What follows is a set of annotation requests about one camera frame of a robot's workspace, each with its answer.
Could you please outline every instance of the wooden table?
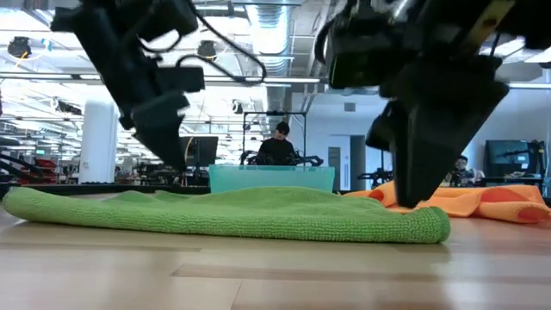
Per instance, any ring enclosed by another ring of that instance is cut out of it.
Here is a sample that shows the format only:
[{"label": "wooden table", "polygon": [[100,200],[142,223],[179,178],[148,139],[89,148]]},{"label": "wooden table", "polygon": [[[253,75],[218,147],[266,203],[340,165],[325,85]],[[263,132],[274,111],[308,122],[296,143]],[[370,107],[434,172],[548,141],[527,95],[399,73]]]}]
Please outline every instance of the wooden table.
[{"label": "wooden table", "polygon": [[491,220],[453,220],[452,227],[444,245],[368,245],[54,226],[0,213],[0,305],[14,310],[551,308],[551,227]]}]

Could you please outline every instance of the green towel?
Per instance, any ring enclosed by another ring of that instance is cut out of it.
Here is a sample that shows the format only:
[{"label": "green towel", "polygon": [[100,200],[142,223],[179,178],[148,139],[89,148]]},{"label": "green towel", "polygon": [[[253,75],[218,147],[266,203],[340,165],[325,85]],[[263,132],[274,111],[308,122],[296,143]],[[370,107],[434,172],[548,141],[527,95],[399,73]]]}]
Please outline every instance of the green towel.
[{"label": "green towel", "polygon": [[396,214],[370,198],[304,188],[197,196],[126,192],[105,201],[14,188],[3,203],[24,220],[158,233],[418,244],[449,236],[449,219],[440,208]]}]

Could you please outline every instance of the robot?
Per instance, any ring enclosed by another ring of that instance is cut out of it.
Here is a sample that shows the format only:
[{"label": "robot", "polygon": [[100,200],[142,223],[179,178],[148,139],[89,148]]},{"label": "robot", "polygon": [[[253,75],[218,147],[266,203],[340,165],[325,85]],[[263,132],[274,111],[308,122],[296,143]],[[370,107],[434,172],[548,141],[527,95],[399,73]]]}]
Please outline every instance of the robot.
[{"label": "robot", "polygon": [[[509,88],[497,81],[501,60],[479,55],[493,33],[522,35],[527,48],[551,46],[546,17],[549,0],[386,0],[386,11],[369,0],[347,0],[320,31],[316,59],[329,69],[336,89],[380,87],[388,98],[373,122],[367,145],[393,153],[398,203],[413,208],[427,200],[457,156]],[[192,0],[81,0],[56,9],[52,31],[74,33],[119,106],[125,129],[167,165],[185,170],[178,128],[189,105],[183,92],[205,88],[200,67],[159,68],[151,41],[176,30],[180,37],[199,19],[220,35]],[[220,36],[236,50],[246,51]],[[266,70],[258,59],[253,61]],[[218,69],[231,76],[223,68]],[[248,83],[245,77],[232,77]]]}]

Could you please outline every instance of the orange towel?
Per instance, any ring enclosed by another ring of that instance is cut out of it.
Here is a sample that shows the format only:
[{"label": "orange towel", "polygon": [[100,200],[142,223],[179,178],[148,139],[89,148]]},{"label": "orange towel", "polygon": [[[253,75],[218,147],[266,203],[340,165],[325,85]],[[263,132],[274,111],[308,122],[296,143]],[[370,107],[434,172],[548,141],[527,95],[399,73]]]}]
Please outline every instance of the orange towel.
[{"label": "orange towel", "polygon": [[[374,190],[346,194],[369,197],[397,212],[411,212],[396,203],[394,182],[384,183]],[[540,223],[551,219],[539,189],[530,185],[507,185],[489,188],[438,188],[428,201],[416,208],[437,206],[452,217],[478,216],[515,223]]]}]

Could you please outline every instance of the teal bin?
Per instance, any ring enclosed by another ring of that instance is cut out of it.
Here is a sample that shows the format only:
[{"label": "teal bin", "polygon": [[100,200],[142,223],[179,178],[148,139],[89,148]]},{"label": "teal bin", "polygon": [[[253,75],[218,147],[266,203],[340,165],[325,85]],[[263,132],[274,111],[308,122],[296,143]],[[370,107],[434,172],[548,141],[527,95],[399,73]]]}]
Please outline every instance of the teal bin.
[{"label": "teal bin", "polygon": [[212,193],[266,186],[296,186],[332,192],[335,168],[211,165],[208,174]]}]

